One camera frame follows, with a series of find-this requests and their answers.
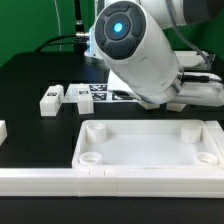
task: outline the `blue light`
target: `blue light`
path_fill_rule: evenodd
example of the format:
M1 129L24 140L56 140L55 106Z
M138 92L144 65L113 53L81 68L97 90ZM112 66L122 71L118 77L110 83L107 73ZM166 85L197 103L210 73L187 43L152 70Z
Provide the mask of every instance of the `blue light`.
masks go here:
M123 25L122 25L122 23L116 23L116 24L114 25L114 31L115 31L116 33L121 32L122 29L123 29Z

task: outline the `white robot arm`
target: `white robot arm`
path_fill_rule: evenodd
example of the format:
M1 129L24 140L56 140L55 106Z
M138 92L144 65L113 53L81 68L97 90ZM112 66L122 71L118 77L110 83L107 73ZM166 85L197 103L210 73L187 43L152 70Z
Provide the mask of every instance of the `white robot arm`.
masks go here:
M186 74L162 31L173 25L165 0L105 3L94 25L98 51L109 68L142 100L154 104L224 104L219 77L203 74L207 83L183 82ZM211 10L209 4L209 0L173 0L170 10L177 25L186 25L211 19L224 1L213 2L216 7Z

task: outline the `white platform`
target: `white platform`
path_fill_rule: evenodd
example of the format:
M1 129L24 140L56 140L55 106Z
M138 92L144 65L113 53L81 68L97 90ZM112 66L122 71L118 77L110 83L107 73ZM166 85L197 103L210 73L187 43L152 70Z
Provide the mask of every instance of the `white platform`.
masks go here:
M98 143L86 137L94 122L106 127L106 139ZM181 140L181 127L189 122L202 127L198 143ZM216 121L86 121L73 168L0 169L0 195L224 198L223 139ZM88 152L101 154L101 163L93 165L95 158L89 158L89 164L80 164L80 156ZM198 153L213 155L218 163L208 157L197 164Z

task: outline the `black table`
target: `black table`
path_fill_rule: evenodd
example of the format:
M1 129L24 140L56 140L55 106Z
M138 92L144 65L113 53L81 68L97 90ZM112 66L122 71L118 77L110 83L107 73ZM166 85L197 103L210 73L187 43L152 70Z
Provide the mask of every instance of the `black table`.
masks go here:
M213 68L223 75L220 60ZM79 129L87 119L200 119L224 126L224 107L188 105L182 113L146 111L137 103L95 104L79 115L63 104L57 117L42 118L39 101L47 88L71 83L106 83L108 69L74 53L22 53L0 68L0 120L8 138L0 168L69 168ZM223 223L223 199L1 197L0 223Z

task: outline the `green wall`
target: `green wall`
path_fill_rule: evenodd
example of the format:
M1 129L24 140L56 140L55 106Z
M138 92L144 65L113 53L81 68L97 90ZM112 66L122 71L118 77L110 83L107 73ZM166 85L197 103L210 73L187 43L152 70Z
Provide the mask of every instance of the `green wall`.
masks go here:
M57 2L62 34L74 33L73 0ZM85 27L88 30L94 20L93 0L81 0L81 5ZM55 36L58 36L58 23L54 0L0 1L0 66L13 55L33 51L44 41Z
M73 0L57 0L62 34L75 32ZM86 31L94 21L94 0L81 0ZM224 10L209 23L181 28L197 46L214 51L224 59ZM165 31L175 50L186 49L172 30ZM0 1L0 66L13 55L33 51L44 41L58 35L54 0ZM58 47L47 50L59 50Z

